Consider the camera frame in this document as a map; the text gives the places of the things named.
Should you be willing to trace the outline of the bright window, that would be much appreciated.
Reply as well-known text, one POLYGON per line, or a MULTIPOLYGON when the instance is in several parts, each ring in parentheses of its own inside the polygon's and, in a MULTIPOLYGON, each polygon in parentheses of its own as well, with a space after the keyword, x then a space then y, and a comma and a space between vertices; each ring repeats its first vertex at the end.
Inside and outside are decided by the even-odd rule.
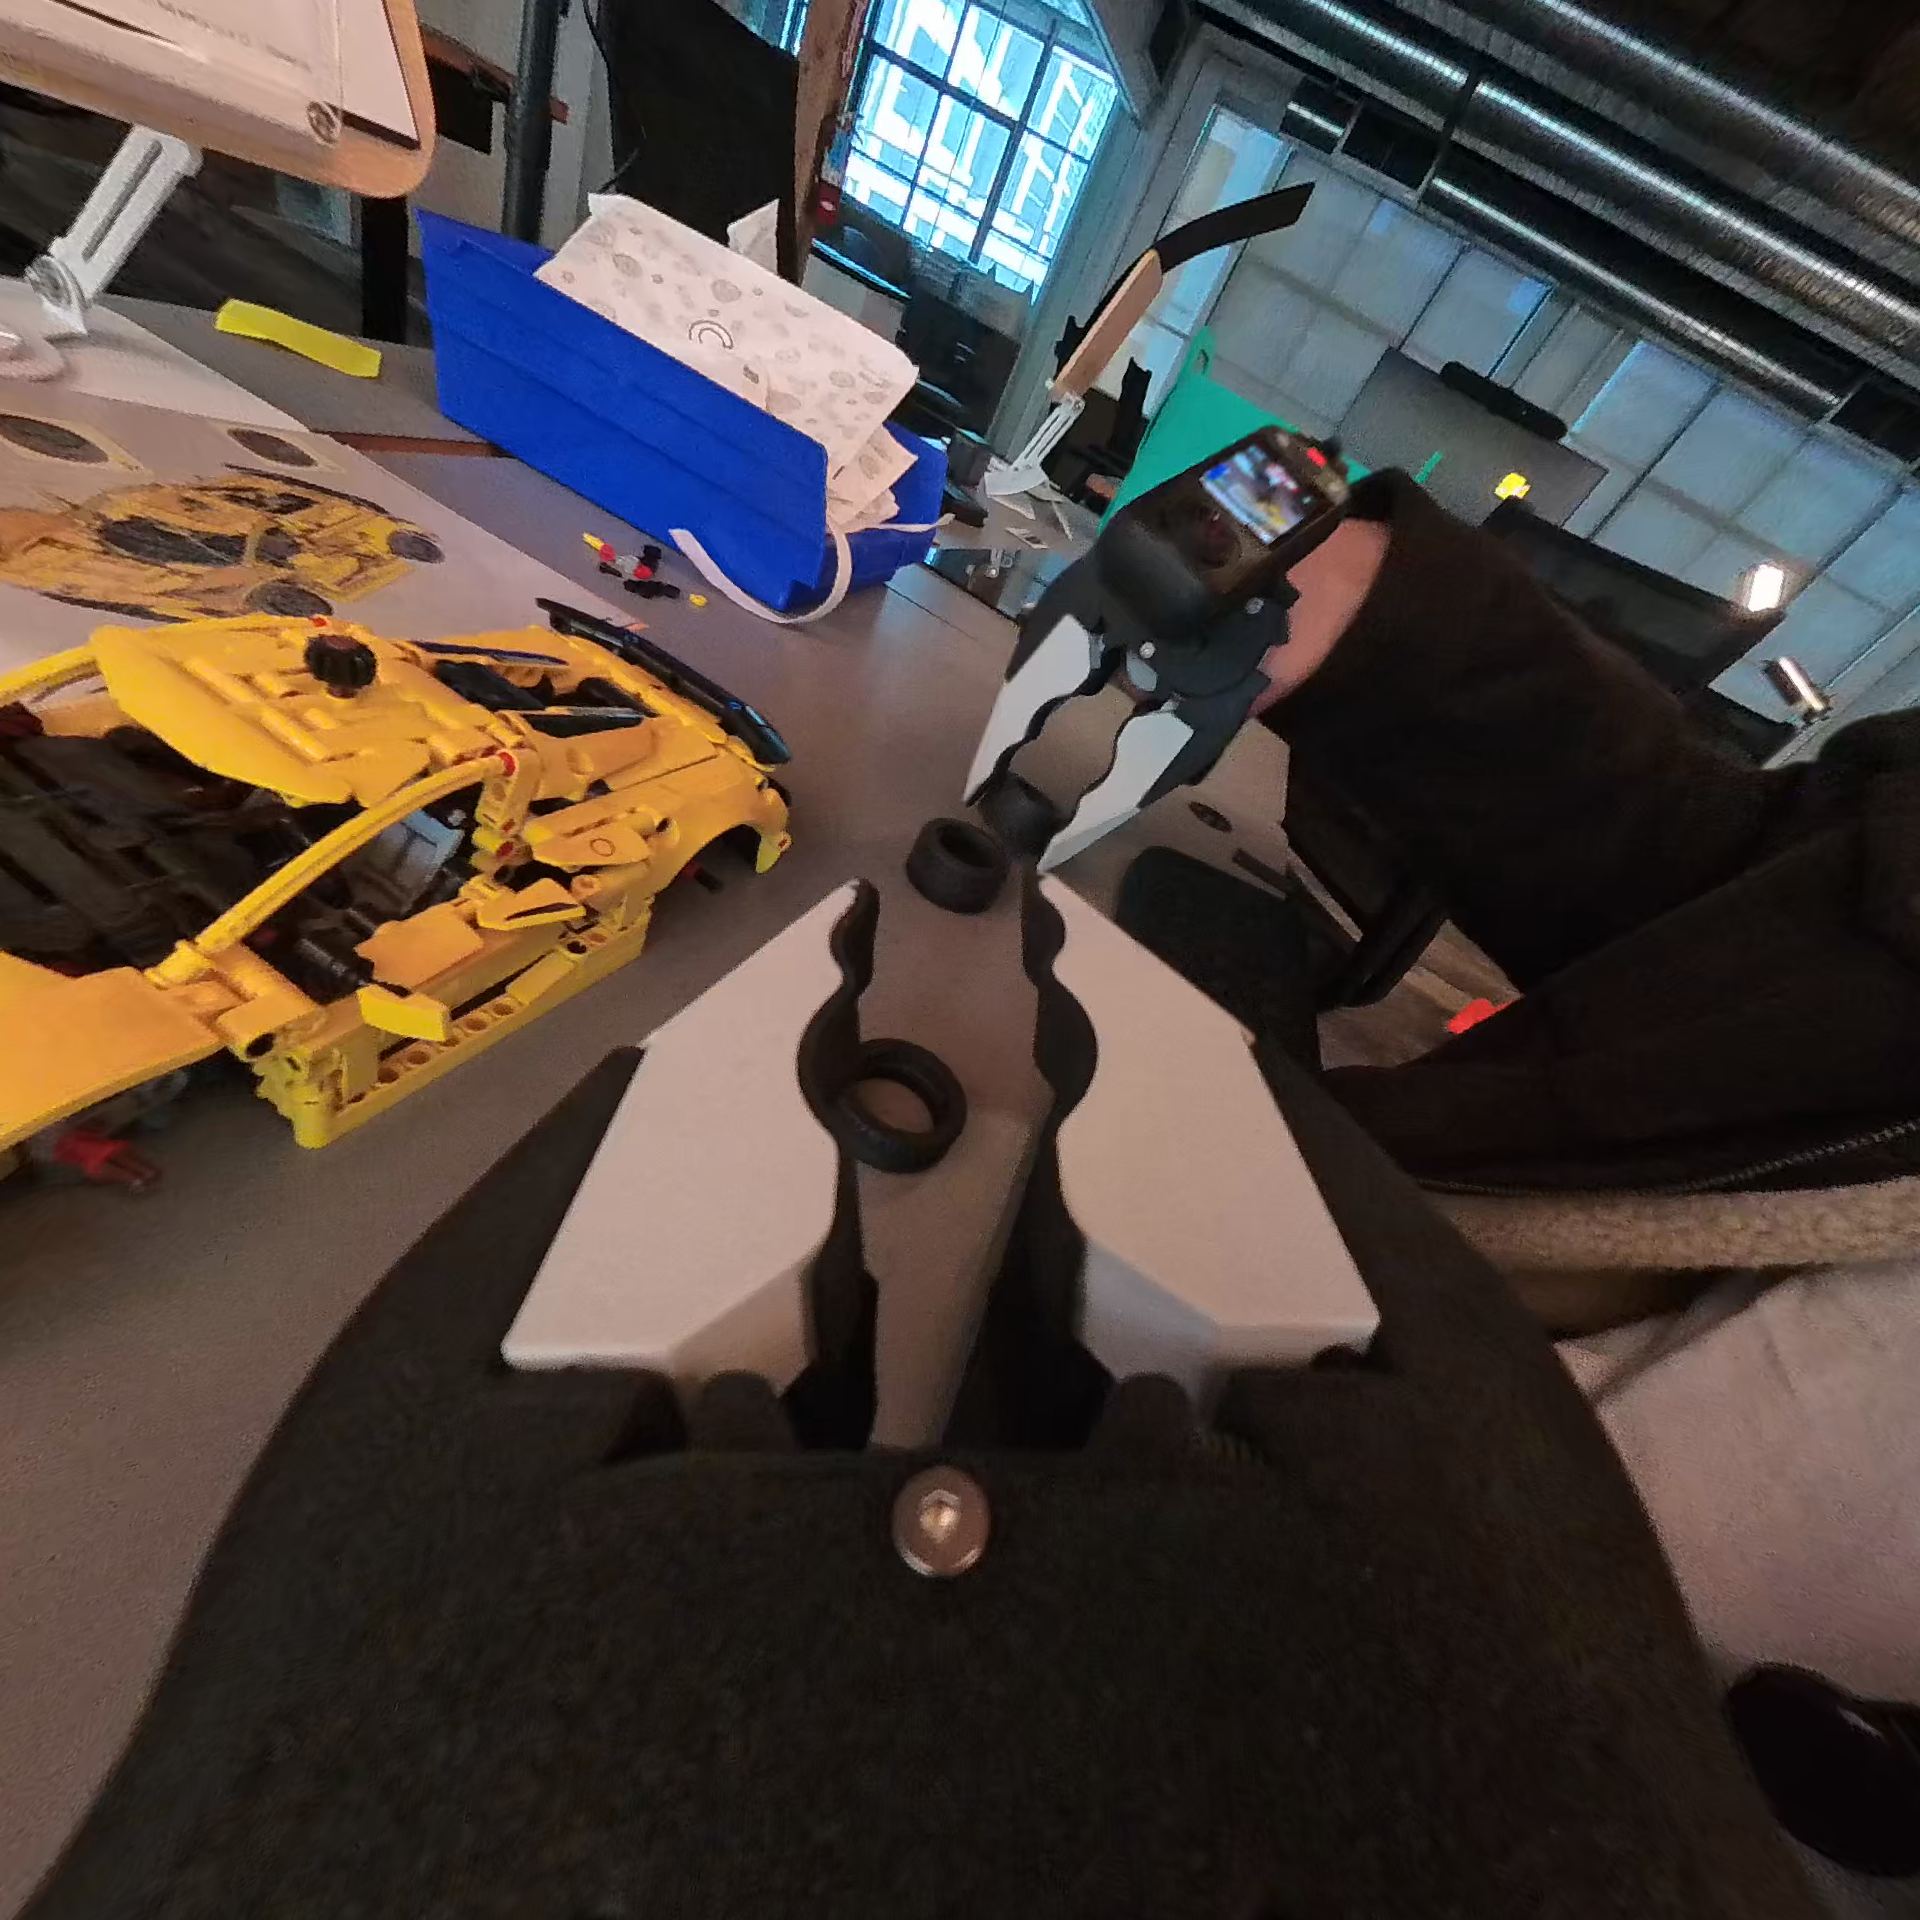
POLYGON ((1033 297, 1117 110, 1089 4, 878 2, 838 184, 918 252, 1033 297))

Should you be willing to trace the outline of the dark tilted panel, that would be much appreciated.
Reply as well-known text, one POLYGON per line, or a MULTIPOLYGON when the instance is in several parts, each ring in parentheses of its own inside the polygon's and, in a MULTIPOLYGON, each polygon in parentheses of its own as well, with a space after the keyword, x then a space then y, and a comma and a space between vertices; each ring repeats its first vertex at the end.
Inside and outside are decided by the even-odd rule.
POLYGON ((1709 687, 1785 616, 1783 608, 1750 609, 1623 557, 1513 497, 1500 502, 1478 529, 1586 628, 1628 650, 1678 697, 1709 687))

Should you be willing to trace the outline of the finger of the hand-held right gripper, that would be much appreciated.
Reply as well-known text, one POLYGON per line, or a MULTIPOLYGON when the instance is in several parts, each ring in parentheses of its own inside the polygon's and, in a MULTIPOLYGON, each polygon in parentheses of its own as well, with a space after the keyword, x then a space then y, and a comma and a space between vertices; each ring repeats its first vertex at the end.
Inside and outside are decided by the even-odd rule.
POLYGON ((1037 872, 1056 872, 1097 841, 1130 822, 1165 793, 1205 775, 1205 737, 1180 703, 1141 708, 1112 741, 1109 773, 1076 801, 1037 856, 1037 872))
POLYGON ((1024 655, 999 687, 976 743, 965 781, 967 807, 986 797, 1068 700, 1097 689, 1097 634, 1076 614, 1060 614, 1037 638, 1024 634, 1022 646, 1024 655))

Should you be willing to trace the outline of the person's right hand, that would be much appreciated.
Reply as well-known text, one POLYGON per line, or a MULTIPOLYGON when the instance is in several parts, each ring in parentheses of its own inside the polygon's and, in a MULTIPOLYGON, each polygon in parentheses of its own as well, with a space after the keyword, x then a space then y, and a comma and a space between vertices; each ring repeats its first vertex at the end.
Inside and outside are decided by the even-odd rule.
POLYGON ((1344 518, 1290 568, 1287 634, 1264 658, 1265 687, 1255 712, 1281 703, 1329 661, 1376 585, 1389 536, 1385 520, 1344 518))

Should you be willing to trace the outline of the grey shirt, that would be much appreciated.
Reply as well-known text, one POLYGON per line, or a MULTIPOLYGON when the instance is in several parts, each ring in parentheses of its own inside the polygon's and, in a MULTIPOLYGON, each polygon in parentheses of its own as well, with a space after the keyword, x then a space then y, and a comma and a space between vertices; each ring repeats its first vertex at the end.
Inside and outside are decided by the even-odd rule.
POLYGON ((1570 1337, 1696 1637, 1733 1676, 1917 1697, 1917 1265, 1713 1284, 1570 1337))

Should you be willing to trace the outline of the cluster of small loose bricks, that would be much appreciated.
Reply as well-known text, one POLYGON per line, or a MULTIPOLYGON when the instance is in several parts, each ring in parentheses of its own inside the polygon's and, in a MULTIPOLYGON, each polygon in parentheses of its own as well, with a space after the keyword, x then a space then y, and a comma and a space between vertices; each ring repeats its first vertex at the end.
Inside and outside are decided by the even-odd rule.
POLYGON ((620 590, 636 599, 685 601, 693 608, 708 606, 708 597, 704 591, 685 590, 665 577, 661 543, 642 543, 636 551, 622 551, 612 542, 591 532, 582 534, 582 543, 588 546, 598 574, 614 580, 620 590))

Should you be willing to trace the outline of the yellow toy brick car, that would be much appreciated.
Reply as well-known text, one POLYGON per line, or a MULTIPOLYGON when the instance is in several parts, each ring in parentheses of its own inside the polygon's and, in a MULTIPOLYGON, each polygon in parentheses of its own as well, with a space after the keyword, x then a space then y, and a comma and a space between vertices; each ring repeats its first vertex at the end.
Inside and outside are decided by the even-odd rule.
POLYGON ((231 1057, 324 1146, 790 848, 764 714, 642 630, 396 640, 328 614, 100 626, 5 677, 5 1174, 140 1188, 231 1057))

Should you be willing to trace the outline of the silver ceiling duct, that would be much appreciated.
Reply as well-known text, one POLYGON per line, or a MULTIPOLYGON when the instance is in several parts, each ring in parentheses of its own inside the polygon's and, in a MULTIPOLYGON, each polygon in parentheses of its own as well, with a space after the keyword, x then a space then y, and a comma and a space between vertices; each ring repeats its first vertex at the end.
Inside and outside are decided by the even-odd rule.
POLYGON ((1916 136, 1612 4, 1205 4, 1425 151, 1415 198, 1809 417, 1916 405, 1916 136))

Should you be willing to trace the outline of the grey desk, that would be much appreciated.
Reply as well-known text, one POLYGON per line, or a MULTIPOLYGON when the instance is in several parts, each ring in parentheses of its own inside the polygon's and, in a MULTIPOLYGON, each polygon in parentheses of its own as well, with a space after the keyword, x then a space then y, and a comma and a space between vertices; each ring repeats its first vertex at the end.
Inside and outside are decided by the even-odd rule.
POLYGON ((5 1181, 1 1900, 14 1914, 111 1772, 200 1556, 286 1401, 368 1288, 617 1044, 644 1039, 840 880, 880 886, 864 1025, 936 1052, 972 1108, 950 1164, 861 1173, 881 1444, 935 1440, 986 1236, 1044 1088, 1017 900, 950 916, 903 877, 957 813, 1013 621, 925 567, 802 630, 631 606, 790 745, 796 844, 678 882, 644 954, 320 1152, 252 1092, 194 1095, 144 1193, 5 1181))

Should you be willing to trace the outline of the blue plastic bin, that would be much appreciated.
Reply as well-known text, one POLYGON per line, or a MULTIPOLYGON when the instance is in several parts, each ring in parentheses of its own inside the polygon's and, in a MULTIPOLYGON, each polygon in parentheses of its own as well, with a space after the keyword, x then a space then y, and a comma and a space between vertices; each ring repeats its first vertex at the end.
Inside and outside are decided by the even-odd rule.
POLYGON ((828 450, 538 278, 545 252, 417 214, 442 416, 629 525, 672 543, 712 591, 808 621, 921 561, 944 509, 944 447, 905 455, 896 513, 840 534, 828 450))

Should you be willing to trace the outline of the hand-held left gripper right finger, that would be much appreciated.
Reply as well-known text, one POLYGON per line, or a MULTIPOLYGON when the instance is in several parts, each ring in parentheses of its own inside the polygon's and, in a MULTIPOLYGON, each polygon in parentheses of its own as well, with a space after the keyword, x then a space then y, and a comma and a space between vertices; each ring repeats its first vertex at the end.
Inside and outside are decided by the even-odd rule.
POLYGON ((1159 1380, 1205 1422, 1240 1375, 1362 1353, 1377 1308, 1252 1036, 1056 877, 1022 961, 1046 1108, 960 1383, 960 1437, 1078 1448, 1159 1380))

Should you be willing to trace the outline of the teal green box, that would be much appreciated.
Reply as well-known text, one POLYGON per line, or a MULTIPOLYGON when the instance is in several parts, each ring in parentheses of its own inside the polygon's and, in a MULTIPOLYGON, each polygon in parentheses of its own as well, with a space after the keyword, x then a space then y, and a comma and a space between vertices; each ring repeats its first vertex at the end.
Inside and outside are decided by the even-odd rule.
MULTIPOLYGON (((1185 358, 1180 362, 1180 373, 1159 405, 1159 412, 1146 420, 1135 460, 1122 480, 1117 480, 1110 508, 1105 508, 1097 518, 1100 532, 1104 532, 1112 517, 1133 497, 1192 465, 1201 455, 1231 445, 1261 425, 1279 425, 1287 432, 1294 429, 1288 420, 1269 413, 1264 406, 1240 397, 1234 389, 1213 378, 1213 358, 1213 332, 1201 327, 1196 342, 1189 348, 1185 358)), ((1383 375, 1385 370, 1399 370, 1400 362, 1415 375, 1425 376, 1430 373, 1417 360, 1409 360, 1399 348, 1388 348, 1377 356, 1368 376, 1383 375)), ((1425 490, 1430 490, 1432 497, 1448 504, 1466 524, 1484 524, 1500 504, 1490 490, 1484 496, 1460 493, 1460 497, 1454 497, 1450 493, 1441 496, 1441 488, 1436 484, 1439 474, 1438 450, 1430 450, 1421 464, 1415 464, 1407 471, 1421 487, 1425 487, 1425 490)))

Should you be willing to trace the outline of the wheel picture instruction booklet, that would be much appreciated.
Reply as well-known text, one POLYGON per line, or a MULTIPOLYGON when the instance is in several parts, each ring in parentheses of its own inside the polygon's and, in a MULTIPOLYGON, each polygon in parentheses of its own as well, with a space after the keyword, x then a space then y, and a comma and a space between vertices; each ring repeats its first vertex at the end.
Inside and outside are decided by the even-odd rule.
POLYGON ((5 375, 5 666, 106 624, 348 616, 448 640, 538 626, 543 599, 640 616, 141 319, 100 310, 60 354, 52 376, 5 375))

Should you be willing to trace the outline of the small yellow object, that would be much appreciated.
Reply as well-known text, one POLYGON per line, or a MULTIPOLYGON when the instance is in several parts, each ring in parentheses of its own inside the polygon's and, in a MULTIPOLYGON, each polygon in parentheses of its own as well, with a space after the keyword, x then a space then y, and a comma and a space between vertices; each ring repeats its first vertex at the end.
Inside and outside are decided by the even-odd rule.
POLYGON ((213 327, 238 341, 289 352, 342 376, 377 378, 381 375, 381 350, 328 327, 297 319, 277 306, 226 298, 215 310, 213 327))

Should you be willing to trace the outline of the black standing panel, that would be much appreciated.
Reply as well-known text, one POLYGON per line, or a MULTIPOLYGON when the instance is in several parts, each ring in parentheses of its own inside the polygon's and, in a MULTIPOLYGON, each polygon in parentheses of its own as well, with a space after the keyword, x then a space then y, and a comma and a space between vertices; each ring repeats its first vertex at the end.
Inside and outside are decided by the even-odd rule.
POLYGON ((792 181, 798 58, 716 2, 601 2, 608 192, 725 244, 792 181))

